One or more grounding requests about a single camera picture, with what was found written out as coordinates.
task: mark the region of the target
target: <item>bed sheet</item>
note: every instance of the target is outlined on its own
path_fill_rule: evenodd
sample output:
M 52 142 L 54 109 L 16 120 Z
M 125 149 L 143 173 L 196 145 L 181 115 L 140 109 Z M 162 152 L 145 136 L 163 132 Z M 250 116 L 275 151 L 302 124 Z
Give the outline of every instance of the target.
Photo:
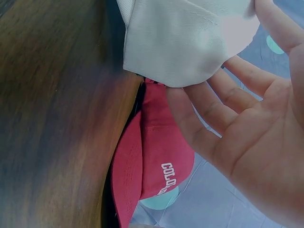
M 276 0 L 275 3 L 304 27 L 304 0 Z M 287 54 L 261 26 L 253 42 L 239 56 L 261 69 L 290 77 Z M 139 201 L 131 223 L 164 228 L 282 227 L 257 210 L 221 173 L 197 154 L 189 178 L 162 196 Z

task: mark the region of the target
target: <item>polka dot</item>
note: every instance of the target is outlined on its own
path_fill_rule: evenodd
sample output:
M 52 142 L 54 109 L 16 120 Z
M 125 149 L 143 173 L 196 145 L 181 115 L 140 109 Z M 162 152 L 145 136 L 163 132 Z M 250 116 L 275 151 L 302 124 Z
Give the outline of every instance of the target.
M 281 55 L 284 53 L 284 51 L 275 43 L 275 41 L 271 38 L 271 36 L 268 36 L 266 38 L 266 42 L 270 50 L 272 50 L 274 53 Z
M 178 194 L 179 187 L 176 187 L 175 189 L 166 192 L 160 196 L 154 196 L 144 200 L 142 199 L 140 202 L 150 209 L 164 210 L 175 202 L 176 198 L 178 197 Z

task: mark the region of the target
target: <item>wooden table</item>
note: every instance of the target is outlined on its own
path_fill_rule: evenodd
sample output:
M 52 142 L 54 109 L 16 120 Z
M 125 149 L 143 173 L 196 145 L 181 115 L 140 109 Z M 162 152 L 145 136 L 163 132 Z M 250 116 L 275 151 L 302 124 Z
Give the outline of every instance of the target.
M 122 71 L 124 24 L 106 1 L 0 1 L 1 228 L 101 226 L 140 83 Z

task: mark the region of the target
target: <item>white bag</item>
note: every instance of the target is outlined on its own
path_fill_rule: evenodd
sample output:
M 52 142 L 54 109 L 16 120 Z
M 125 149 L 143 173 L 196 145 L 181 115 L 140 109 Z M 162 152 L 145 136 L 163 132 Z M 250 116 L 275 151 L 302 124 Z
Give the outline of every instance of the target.
M 210 78 L 259 27 L 254 0 L 117 0 L 125 70 L 170 87 Z

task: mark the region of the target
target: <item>red cap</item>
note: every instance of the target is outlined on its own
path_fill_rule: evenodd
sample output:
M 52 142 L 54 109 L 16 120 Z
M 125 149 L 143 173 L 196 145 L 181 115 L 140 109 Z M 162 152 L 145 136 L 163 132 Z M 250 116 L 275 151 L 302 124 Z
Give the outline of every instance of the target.
M 121 228 L 139 200 L 164 194 L 191 173 L 194 151 L 169 110 L 164 85 L 146 83 L 142 109 L 125 129 L 112 164 L 112 194 Z

